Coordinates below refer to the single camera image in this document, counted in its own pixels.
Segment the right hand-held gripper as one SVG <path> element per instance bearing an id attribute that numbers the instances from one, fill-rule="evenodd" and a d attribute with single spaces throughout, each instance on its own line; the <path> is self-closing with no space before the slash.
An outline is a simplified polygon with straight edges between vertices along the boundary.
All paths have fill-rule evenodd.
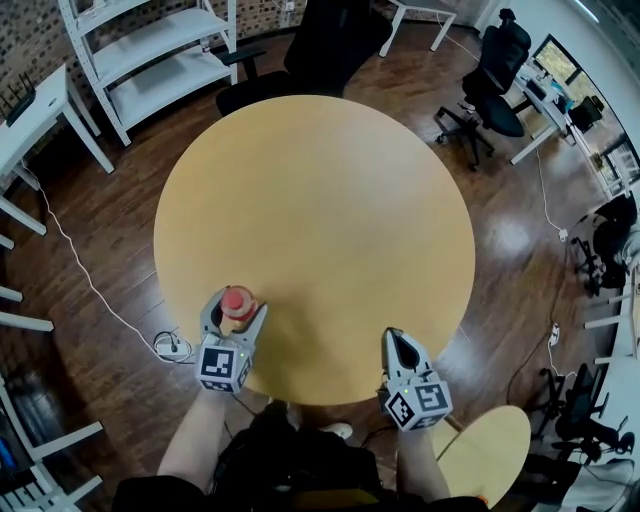
<path id="1" fill-rule="evenodd" d="M 434 371 L 425 347 L 400 329 L 382 335 L 383 371 L 388 380 L 378 390 L 382 412 L 402 432 L 434 426 L 453 411 L 448 384 Z M 400 366 L 416 374 L 400 376 Z"/>

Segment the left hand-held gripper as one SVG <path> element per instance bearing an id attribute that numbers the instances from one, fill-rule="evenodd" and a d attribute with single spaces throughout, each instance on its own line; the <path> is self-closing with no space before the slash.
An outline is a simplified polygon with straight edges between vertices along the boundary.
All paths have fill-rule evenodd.
<path id="1" fill-rule="evenodd" d="M 221 303 L 227 290 L 227 287 L 218 290 L 201 310 L 200 330 L 205 337 L 198 350 L 195 377 L 205 390 L 236 394 L 253 366 L 255 345 L 268 305 L 261 303 L 252 316 L 234 330 L 235 341 L 221 338 L 224 316 Z"/>

